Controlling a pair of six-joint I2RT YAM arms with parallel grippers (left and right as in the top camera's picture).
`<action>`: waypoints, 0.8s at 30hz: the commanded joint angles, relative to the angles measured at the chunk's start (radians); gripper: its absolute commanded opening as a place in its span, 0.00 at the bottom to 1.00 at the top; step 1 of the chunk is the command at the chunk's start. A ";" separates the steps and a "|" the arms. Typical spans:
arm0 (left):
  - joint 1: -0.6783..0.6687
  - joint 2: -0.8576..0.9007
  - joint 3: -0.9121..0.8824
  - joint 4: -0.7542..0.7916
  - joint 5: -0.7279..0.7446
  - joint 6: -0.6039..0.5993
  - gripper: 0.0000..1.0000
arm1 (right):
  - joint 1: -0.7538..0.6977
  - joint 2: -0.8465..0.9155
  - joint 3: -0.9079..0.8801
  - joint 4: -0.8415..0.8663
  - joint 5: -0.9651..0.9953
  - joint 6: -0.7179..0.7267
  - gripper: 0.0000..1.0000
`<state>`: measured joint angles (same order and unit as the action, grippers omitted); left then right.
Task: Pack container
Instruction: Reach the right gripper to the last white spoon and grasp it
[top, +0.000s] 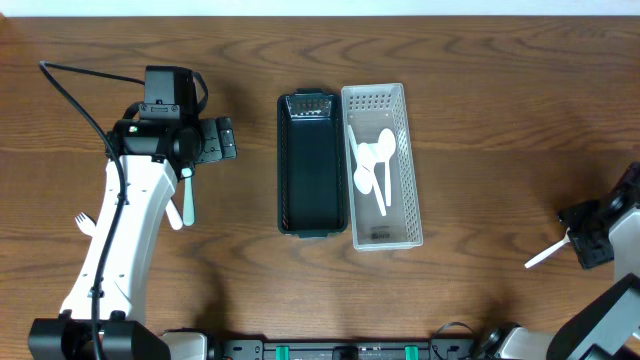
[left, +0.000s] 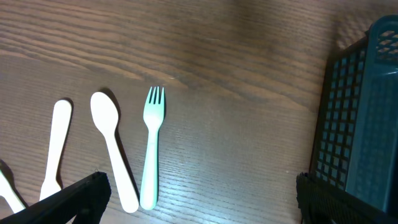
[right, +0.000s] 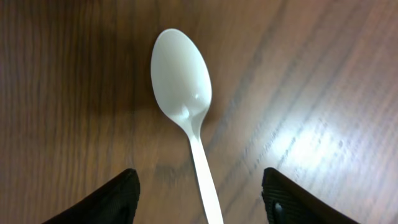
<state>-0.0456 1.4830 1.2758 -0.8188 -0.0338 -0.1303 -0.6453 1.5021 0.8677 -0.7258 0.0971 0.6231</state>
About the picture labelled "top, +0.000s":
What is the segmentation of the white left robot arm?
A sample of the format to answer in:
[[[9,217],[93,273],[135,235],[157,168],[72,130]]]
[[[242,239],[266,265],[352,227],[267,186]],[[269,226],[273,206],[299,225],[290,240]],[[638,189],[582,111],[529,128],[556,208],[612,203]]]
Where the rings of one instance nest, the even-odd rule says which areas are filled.
[[[144,325],[146,290],[164,217],[174,229],[195,221],[194,196],[172,197],[195,166],[236,155],[228,117],[119,120],[109,134],[121,155],[106,166],[102,207],[81,272],[55,318],[34,320],[28,348],[36,359],[220,359],[202,330],[158,336]]]

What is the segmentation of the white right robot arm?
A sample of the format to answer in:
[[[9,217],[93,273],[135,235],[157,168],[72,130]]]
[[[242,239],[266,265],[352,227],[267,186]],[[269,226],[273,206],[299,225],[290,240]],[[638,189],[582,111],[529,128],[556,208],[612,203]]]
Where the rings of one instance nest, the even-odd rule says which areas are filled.
[[[491,359],[639,360],[626,342],[639,337],[639,210],[623,215],[609,232],[615,284],[554,334],[521,326],[488,336]]]

